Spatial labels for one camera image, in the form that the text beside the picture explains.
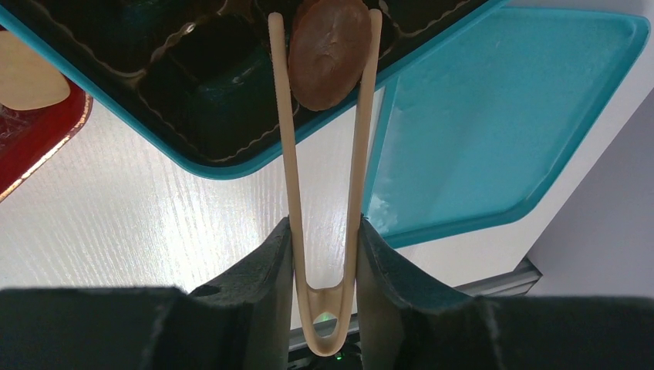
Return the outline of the teal box lid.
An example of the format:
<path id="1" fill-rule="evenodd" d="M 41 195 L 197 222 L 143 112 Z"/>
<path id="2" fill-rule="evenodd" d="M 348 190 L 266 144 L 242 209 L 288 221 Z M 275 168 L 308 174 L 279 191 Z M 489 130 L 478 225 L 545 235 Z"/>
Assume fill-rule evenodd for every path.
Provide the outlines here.
<path id="1" fill-rule="evenodd" d="M 368 221 L 400 248 L 529 214 L 649 33 L 637 15 L 504 6 L 432 42 L 386 85 Z"/>

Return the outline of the red chocolate tray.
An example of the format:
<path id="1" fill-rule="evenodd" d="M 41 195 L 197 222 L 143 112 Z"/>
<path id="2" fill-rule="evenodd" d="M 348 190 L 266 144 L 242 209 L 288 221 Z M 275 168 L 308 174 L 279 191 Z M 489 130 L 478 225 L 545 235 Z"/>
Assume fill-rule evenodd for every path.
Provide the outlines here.
<path id="1" fill-rule="evenodd" d="M 69 97 L 53 106 L 17 111 L 1 105 L 2 200 L 60 150 L 88 120 L 93 108 L 92 96 L 65 78 L 71 89 Z"/>

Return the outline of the brown oval chocolate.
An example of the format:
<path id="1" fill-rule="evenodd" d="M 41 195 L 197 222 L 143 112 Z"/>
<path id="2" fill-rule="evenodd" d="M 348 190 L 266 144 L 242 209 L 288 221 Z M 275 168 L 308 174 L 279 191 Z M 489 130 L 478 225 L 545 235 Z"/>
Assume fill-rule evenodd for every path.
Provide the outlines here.
<path id="1" fill-rule="evenodd" d="M 351 93 L 372 41 L 369 8 L 362 1 L 303 1 L 293 18 L 288 77 L 295 99 L 314 112 L 331 109 Z"/>

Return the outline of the teal chocolate box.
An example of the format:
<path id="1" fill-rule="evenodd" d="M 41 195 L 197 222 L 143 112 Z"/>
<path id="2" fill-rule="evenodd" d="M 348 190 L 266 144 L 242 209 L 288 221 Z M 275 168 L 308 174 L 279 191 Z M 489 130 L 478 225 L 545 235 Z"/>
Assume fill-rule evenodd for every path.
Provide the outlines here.
<path id="1" fill-rule="evenodd" d="M 268 16 L 288 47 L 303 1 L 3 1 L 1 24 L 185 170 L 246 176 L 281 152 Z M 362 1 L 383 16 L 378 81 L 501 6 L 499 1 Z M 302 140 L 353 106 L 314 112 L 292 93 Z"/>

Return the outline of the wooden tongs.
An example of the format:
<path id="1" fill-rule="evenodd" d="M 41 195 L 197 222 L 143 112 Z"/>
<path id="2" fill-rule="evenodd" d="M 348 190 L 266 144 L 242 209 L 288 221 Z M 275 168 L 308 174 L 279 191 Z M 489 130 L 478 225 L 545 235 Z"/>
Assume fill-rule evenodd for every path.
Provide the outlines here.
<path id="1" fill-rule="evenodd" d="M 268 32 L 281 134 L 299 316 L 307 346 L 315 355 L 322 357 L 334 355 L 345 343 L 355 293 L 358 235 L 362 223 L 362 202 L 368 160 L 369 134 L 383 25 L 383 16 L 380 10 L 370 10 L 369 18 L 372 41 L 367 53 L 366 66 L 362 73 L 356 105 L 343 276 L 342 280 L 334 287 L 315 289 L 306 281 L 301 193 L 286 58 L 284 21 L 282 15 L 277 12 L 273 12 L 268 16 Z"/>

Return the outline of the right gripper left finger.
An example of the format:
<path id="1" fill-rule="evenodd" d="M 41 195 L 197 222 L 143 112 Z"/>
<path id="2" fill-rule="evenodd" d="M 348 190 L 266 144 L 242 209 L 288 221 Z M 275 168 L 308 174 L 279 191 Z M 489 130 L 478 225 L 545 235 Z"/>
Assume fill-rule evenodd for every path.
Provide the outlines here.
<path id="1" fill-rule="evenodd" d="M 3 369 L 284 369 L 292 310 L 287 219 L 214 279 L 178 288 L 1 292 Z"/>

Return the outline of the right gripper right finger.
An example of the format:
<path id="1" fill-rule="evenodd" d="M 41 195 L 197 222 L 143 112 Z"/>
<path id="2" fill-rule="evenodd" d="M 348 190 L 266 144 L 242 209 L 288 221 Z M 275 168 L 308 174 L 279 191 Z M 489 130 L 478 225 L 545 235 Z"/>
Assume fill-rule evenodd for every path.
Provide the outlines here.
<path id="1" fill-rule="evenodd" d="M 366 369 L 651 369 L 653 302 L 471 297 L 393 250 L 367 221 L 356 295 Z"/>

